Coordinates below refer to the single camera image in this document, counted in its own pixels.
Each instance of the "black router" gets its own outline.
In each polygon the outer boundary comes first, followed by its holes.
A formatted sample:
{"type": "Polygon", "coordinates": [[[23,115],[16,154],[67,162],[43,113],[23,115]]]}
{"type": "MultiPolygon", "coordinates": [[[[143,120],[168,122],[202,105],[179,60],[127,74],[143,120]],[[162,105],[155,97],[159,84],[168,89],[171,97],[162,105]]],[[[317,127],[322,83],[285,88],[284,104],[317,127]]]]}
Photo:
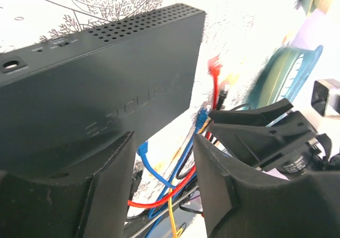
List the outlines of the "black router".
{"type": "Polygon", "coordinates": [[[189,107],[204,20],[175,4],[2,54],[0,168],[108,133],[143,143],[189,107]]]}

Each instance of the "gray cable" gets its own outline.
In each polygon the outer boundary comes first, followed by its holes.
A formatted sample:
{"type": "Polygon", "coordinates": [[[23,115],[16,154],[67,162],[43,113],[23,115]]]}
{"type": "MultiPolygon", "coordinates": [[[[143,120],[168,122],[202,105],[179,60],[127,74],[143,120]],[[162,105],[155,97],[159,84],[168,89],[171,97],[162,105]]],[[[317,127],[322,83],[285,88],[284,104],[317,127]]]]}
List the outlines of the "gray cable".
{"type": "MultiPolygon", "coordinates": [[[[185,195],[181,196],[178,200],[176,200],[172,206],[174,207],[175,205],[178,205],[182,200],[184,200],[185,198],[188,197],[188,195],[190,195],[191,193],[195,192],[195,190],[198,189],[198,185],[195,185],[191,190],[189,190],[185,195]]],[[[144,227],[142,227],[141,229],[139,229],[134,235],[130,236],[129,238],[136,238],[138,237],[138,235],[140,235],[141,233],[143,233],[149,226],[151,226],[154,222],[156,222],[159,218],[161,218],[161,216],[163,216],[164,214],[166,214],[169,211],[169,208],[166,208],[164,210],[162,210],[156,218],[153,218],[149,223],[147,223],[144,227]]]]}

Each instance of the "camera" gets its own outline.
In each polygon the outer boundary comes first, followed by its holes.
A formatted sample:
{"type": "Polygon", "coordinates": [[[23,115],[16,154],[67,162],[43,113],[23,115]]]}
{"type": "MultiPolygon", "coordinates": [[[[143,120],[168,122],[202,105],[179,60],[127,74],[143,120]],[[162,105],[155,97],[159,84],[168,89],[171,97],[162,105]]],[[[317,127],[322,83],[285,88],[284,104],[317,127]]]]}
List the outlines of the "camera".
{"type": "Polygon", "coordinates": [[[340,114],[340,82],[334,79],[314,82],[311,106],[322,117],[340,114]]]}

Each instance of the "yellow cable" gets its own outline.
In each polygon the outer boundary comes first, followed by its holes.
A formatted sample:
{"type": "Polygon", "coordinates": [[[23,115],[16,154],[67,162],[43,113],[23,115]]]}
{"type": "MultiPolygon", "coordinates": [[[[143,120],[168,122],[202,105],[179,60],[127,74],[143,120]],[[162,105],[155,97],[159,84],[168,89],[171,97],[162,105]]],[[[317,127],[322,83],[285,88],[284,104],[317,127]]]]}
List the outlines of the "yellow cable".
{"type": "Polygon", "coordinates": [[[171,229],[173,233],[173,238],[179,238],[181,234],[183,233],[183,229],[180,228],[178,231],[176,230],[176,224],[175,224],[175,218],[174,218],[174,213],[172,211],[172,198],[170,197],[168,200],[168,208],[169,208],[169,218],[171,222],[171,229]]]}

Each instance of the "perforated vent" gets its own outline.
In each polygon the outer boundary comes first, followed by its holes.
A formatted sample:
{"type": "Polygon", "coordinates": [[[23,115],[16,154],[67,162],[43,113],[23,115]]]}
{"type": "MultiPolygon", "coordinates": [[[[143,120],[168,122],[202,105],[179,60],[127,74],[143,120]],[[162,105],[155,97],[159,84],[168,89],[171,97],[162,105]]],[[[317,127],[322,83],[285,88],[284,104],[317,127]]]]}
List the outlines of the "perforated vent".
{"type": "Polygon", "coordinates": [[[175,4],[93,28],[89,33],[108,43],[200,11],[185,4],[175,4]]]}

